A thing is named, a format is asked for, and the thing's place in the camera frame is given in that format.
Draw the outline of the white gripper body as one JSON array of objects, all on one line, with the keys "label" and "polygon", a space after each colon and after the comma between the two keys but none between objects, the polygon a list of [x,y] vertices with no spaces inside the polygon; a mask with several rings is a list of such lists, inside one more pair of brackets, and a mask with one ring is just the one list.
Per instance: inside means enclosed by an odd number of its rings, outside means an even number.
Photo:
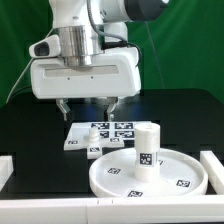
[{"label": "white gripper body", "polygon": [[91,66],[66,67],[62,58],[31,65],[31,83],[39,99],[127,97],[141,89],[138,52],[133,47],[108,49]]}]

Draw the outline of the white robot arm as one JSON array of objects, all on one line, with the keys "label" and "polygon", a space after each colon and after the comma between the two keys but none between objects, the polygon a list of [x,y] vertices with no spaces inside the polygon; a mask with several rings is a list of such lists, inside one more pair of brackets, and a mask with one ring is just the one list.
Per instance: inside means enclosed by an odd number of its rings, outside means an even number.
[{"label": "white robot arm", "polygon": [[34,95],[54,99],[64,115],[72,98],[106,98],[111,118],[121,97],[141,89],[141,51],[128,22],[158,18],[169,0],[49,0],[51,35],[29,48]]}]

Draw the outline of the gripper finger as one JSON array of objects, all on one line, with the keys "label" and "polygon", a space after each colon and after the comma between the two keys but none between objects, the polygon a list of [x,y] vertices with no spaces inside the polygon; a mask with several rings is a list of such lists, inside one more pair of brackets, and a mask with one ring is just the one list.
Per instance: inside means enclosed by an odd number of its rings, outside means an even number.
[{"label": "gripper finger", "polygon": [[68,103],[68,100],[67,99],[57,99],[56,100],[56,105],[58,106],[59,110],[62,112],[63,119],[65,121],[68,120],[69,113],[70,113],[70,108],[67,105],[67,103]]},{"label": "gripper finger", "polygon": [[118,98],[117,97],[108,97],[108,107],[104,112],[104,118],[106,121],[112,120],[113,111],[115,110],[117,104],[118,104]]}]

